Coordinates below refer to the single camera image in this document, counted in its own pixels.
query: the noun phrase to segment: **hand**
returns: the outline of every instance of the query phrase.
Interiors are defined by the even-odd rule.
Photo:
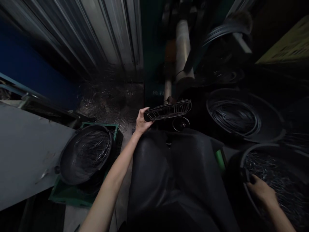
[[[252,175],[255,179],[255,184],[247,183],[248,188],[253,192],[264,204],[279,205],[276,192],[262,181],[256,175]]]
[[[142,135],[148,128],[153,124],[152,121],[146,122],[144,119],[144,113],[149,107],[139,110],[138,117],[136,119],[136,129],[135,132]]]

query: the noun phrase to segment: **coiled wire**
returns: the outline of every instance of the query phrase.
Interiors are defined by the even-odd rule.
[[[246,27],[246,25],[240,24],[238,22],[226,22],[218,27],[215,27],[211,32],[209,32],[202,47],[204,47],[211,41],[230,33],[242,33],[249,35],[250,30]]]
[[[257,134],[262,126],[252,106],[235,98],[212,99],[208,102],[208,110],[226,131],[243,137]]]
[[[75,166],[81,176],[92,176],[110,153],[111,139],[106,131],[95,130],[82,136],[74,145]]]

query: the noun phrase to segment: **green plastic crate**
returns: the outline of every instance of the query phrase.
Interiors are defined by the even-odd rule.
[[[121,145],[123,140],[123,135],[119,131],[119,125],[117,124],[104,124],[104,123],[94,123],[94,122],[84,122],[81,128],[84,128],[89,125],[102,125],[105,126],[109,130],[115,130],[114,132],[114,141],[116,145],[114,147],[114,151],[111,152],[111,155],[108,160],[108,166],[106,168],[104,178],[107,176],[110,168],[112,167],[114,161],[120,154]],[[61,179],[60,176],[57,178],[55,185],[51,191],[51,195],[49,196],[49,200],[62,203],[66,205],[76,206],[76,207],[86,207],[90,208],[96,198],[96,195],[87,195],[80,190],[78,190],[76,185],[67,185]]]

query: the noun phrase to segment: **vertical pipe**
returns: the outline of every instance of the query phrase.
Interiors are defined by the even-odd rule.
[[[192,68],[187,73],[183,71],[190,49],[188,22],[180,20],[176,26],[176,83],[185,77],[194,78]]]
[[[164,86],[164,105],[168,104],[167,98],[172,96],[172,76],[165,76],[165,86]]]

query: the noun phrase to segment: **person's left hand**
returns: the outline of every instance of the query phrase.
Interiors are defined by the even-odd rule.
[[[148,110],[149,107],[143,108],[139,110],[138,117],[136,119],[136,129],[135,132],[142,135],[148,128],[154,123],[152,121],[146,122],[144,119],[144,113]]]

